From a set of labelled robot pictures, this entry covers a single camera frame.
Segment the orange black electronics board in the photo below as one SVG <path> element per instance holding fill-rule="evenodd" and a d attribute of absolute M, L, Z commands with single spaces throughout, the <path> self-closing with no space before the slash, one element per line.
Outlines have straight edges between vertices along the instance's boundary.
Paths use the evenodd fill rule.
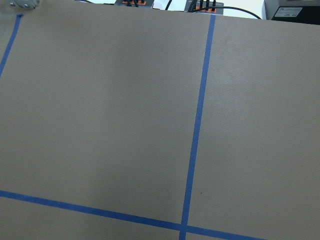
<path fill-rule="evenodd" d="M 149 8 L 154 5 L 154 0 L 116 0 L 115 6 L 121 7 L 136 7 L 136 8 Z"/>

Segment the black cardboard box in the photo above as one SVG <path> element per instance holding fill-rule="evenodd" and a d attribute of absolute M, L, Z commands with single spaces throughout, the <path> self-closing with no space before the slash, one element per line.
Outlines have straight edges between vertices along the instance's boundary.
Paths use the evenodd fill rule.
<path fill-rule="evenodd" d="M 320 24 L 320 0 L 265 0 L 264 2 L 267 20 Z"/>

